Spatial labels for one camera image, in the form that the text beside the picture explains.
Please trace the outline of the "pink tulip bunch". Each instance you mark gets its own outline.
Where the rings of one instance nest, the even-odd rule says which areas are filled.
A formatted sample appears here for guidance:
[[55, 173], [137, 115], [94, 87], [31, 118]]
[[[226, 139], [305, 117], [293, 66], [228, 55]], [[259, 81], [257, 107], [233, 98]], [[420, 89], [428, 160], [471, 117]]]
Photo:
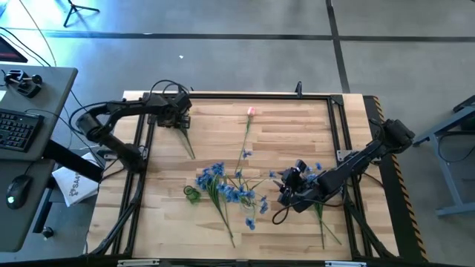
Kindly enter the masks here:
[[181, 133], [183, 134], [185, 141], [186, 141], [186, 148], [187, 151], [192, 159], [196, 159], [196, 156], [193, 151], [193, 147], [191, 145], [191, 141], [189, 139], [188, 131], [186, 128], [180, 128]]

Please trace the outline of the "black computer mouse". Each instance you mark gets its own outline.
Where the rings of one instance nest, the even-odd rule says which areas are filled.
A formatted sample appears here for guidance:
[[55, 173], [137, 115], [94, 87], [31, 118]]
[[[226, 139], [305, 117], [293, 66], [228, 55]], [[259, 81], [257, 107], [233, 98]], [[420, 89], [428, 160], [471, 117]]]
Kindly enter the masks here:
[[7, 187], [6, 204], [7, 207], [16, 210], [21, 208], [27, 200], [30, 184], [33, 178], [27, 174], [15, 177]]

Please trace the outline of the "dark monitor corner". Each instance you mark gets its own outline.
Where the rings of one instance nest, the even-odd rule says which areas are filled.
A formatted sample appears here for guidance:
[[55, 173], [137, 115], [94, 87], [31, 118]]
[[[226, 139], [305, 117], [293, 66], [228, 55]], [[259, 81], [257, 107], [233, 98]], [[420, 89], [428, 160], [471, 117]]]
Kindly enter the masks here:
[[0, 36], [0, 62], [27, 63], [27, 58]]

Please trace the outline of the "blue flower sprig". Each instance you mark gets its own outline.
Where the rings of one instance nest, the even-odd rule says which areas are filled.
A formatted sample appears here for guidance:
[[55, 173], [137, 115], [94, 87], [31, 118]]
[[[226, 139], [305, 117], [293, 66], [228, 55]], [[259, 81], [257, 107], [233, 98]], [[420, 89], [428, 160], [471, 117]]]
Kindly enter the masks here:
[[[323, 169], [322, 165], [319, 162], [315, 163], [314, 167], [307, 167], [305, 172], [304, 172], [305, 179], [307, 179], [309, 181], [316, 180], [316, 178], [318, 176], [317, 171], [321, 171], [322, 169]], [[339, 245], [342, 245], [341, 241], [337, 238], [337, 236], [335, 236], [335, 234], [329, 229], [329, 227], [323, 221], [324, 206], [322, 204], [314, 203], [313, 207], [314, 207], [315, 214], [316, 214], [318, 224], [319, 224], [319, 227], [320, 227], [320, 231], [321, 231], [322, 248], [325, 249], [324, 229], [326, 229], [330, 233], [330, 235], [335, 239], [335, 241]]]

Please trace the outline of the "sparse blue flower spray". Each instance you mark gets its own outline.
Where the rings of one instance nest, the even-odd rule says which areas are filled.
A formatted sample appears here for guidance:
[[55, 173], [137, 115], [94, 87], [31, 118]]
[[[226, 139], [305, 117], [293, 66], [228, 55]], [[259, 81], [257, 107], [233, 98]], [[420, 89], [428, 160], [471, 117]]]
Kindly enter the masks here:
[[245, 225], [251, 231], [256, 229], [256, 216], [258, 214], [264, 215], [269, 210], [269, 203], [267, 200], [267, 196], [263, 194], [259, 194], [256, 192], [257, 187], [266, 180], [270, 180], [272, 178], [276, 178], [275, 172], [270, 171], [269, 177], [266, 179], [262, 179], [255, 183], [254, 185], [250, 185], [249, 183], [260, 177], [260, 175], [256, 175], [254, 177], [245, 178], [243, 175], [243, 161], [252, 155], [251, 151], [244, 150], [244, 158], [240, 161], [240, 167], [237, 173], [234, 172], [233, 177], [229, 177], [226, 174], [226, 181], [229, 187], [229, 191], [226, 192], [226, 196], [224, 200], [226, 203], [233, 202], [239, 204], [240, 196], [248, 196], [249, 198], [253, 198], [255, 201], [255, 212], [251, 213], [244, 213], [245, 214]]

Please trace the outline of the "black desk clamp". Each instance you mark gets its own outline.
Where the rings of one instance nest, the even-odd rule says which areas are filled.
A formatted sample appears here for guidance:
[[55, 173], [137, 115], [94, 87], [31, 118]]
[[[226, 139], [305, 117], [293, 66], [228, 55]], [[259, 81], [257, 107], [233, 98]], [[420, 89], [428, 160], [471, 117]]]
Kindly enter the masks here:
[[23, 70], [12, 69], [5, 74], [4, 82], [12, 85], [21, 95], [31, 99], [42, 89], [43, 79], [38, 74], [28, 76]]

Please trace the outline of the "green glass vase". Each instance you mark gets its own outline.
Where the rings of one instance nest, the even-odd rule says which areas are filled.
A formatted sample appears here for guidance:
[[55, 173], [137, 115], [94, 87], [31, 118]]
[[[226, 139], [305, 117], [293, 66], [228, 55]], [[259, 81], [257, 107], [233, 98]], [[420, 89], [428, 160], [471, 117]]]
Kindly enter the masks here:
[[186, 199], [193, 205], [199, 203], [201, 199], [201, 193], [190, 185], [183, 188], [183, 193], [186, 195]]

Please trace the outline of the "single pink tulip stem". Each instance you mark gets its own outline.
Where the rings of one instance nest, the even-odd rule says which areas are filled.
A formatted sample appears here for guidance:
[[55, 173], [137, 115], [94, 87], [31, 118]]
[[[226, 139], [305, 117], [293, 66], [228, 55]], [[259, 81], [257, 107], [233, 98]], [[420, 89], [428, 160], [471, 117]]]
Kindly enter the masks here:
[[249, 107], [248, 111], [247, 111], [247, 120], [246, 120], [246, 130], [245, 130], [245, 134], [244, 134], [244, 139], [243, 139], [243, 144], [242, 144], [242, 147], [241, 147], [241, 150], [240, 150], [240, 155], [239, 155], [239, 158], [238, 158], [238, 161], [237, 161], [237, 164], [236, 164], [236, 168], [235, 168], [235, 173], [238, 172], [238, 169], [240, 167], [240, 161], [242, 160], [242, 158], [244, 158], [244, 154], [245, 154], [245, 145], [246, 145], [246, 139], [247, 139], [247, 136], [249, 134], [249, 128], [250, 128], [250, 125], [251, 125], [251, 122], [252, 122], [252, 117], [255, 115], [255, 108], [254, 107]]

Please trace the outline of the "black desk beam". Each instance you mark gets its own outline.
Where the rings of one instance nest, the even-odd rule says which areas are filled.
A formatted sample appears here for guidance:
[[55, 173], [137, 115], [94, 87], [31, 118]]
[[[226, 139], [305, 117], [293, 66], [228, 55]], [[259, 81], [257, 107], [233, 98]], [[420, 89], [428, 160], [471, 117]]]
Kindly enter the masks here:
[[103, 169], [101, 167], [74, 154], [53, 140], [47, 142], [43, 157], [52, 159], [63, 167], [75, 171], [94, 182], [99, 182], [102, 179]]

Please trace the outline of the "dense blue flower bunch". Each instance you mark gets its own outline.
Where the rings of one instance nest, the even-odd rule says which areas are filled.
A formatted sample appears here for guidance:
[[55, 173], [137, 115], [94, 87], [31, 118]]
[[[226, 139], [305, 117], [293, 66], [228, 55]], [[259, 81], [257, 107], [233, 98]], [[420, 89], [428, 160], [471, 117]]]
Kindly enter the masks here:
[[226, 196], [226, 192], [229, 191], [224, 162], [217, 162], [210, 167], [204, 168], [202, 173], [195, 179], [195, 184], [201, 191], [208, 194], [209, 199], [217, 209], [225, 225], [232, 247], [234, 248], [234, 236], [229, 225], [226, 201], [221, 200], [222, 197]]

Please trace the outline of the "grey desk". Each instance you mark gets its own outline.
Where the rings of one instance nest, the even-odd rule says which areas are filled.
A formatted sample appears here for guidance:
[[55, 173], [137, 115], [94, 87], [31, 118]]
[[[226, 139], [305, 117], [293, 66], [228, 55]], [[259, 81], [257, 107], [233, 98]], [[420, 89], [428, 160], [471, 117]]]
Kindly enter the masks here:
[[[24, 243], [30, 225], [42, 198], [55, 162], [44, 159], [43, 152], [62, 112], [78, 70], [74, 67], [41, 67], [3, 65], [6, 71], [17, 69], [26, 74], [42, 77], [41, 90], [29, 99], [12, 88], [7, 88], [0, 100], [0, 108], [25, 112], [41, 110], [45, 117], [37, 137], [27, 152], [0, 148], [0, 252], [17, 252]], [[7, 189], [14, 178], [26, 174], [31, 177], [26, 201], [21, 208], [7, 206]]]

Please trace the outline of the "black keyboard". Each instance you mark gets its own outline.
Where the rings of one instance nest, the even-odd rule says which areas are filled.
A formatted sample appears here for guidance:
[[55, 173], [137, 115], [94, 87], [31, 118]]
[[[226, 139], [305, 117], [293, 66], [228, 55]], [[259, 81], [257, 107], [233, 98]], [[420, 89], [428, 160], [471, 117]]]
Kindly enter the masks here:
[[43, 121], [42, 115], [0, 108], [0, 149], [28, 152]]

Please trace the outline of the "silver metal bracket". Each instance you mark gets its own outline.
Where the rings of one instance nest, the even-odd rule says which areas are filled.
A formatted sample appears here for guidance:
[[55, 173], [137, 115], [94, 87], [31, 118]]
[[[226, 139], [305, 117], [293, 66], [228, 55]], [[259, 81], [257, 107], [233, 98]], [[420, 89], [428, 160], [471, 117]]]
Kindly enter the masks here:
[[325, 267], [367, 267], [364, 262], [355, 261], [325, 261]]
[[160, 266], [160, 260], [157, 259], [128, 259], [119, 260], [117, 267], [156, 267]]

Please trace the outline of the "clear cut-glass vase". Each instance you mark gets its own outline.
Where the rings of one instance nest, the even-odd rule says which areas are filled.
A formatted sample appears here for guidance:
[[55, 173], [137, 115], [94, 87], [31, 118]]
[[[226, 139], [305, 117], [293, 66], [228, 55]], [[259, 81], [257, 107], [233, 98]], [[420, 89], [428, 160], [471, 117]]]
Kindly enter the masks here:
[[239, 200], [240, 209], [244, 213], [255, 212], [255, 201], [248, 196], [240, 196]]

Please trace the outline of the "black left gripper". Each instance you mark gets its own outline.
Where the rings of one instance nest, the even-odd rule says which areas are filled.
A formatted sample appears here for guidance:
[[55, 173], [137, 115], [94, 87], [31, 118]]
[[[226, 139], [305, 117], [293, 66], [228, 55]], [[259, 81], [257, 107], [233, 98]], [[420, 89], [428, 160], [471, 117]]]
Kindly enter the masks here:
[[157, 126], [174, 126], [177, 129], [189, 129], [191, 117], [189, 110], [192, 107], [187, 93], [162, 95], [151, 93], [148, 95], [148, 124]]

